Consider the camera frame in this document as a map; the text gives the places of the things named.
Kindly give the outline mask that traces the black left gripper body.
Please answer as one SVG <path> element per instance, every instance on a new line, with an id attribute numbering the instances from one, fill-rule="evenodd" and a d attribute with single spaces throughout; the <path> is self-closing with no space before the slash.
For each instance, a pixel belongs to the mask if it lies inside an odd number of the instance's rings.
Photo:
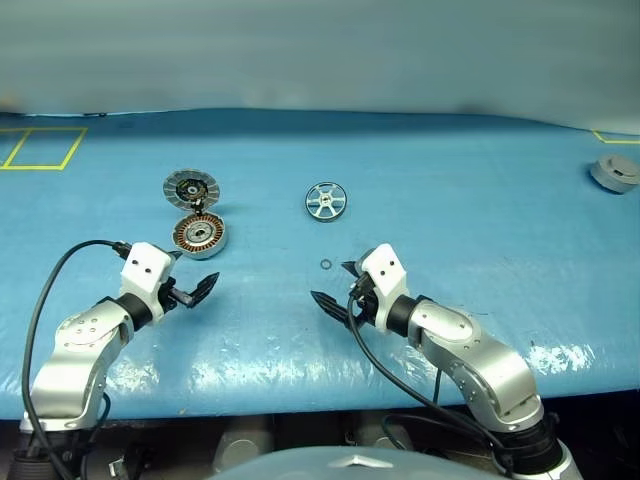
<path id="1" fill-rule="evenodd" d="M 191 308 L 193 298 L 191 294 L 178 289 L 176 287 L 176 279 L 169 276 L 158 290 L 158 301 L 162 306 L 163 312 L 168 313 L 178 305 Z"/>

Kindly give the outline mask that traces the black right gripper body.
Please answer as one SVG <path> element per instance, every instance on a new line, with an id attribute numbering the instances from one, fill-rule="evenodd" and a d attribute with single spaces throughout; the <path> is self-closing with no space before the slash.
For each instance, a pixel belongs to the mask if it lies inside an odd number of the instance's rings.
<path id="1" fill-rule="evenodd" d="M 368 273 L 363 273 L 352 285 L 349 298 L 360 309 L 357 315 L 353 315 L 353 308 L 349 307 L 348 312 L 354 320 L 354 325 L 361 328 L 365 323 L 375 325 L 378 311 L 378 298 L 374 292 L 375 283 Z"/>

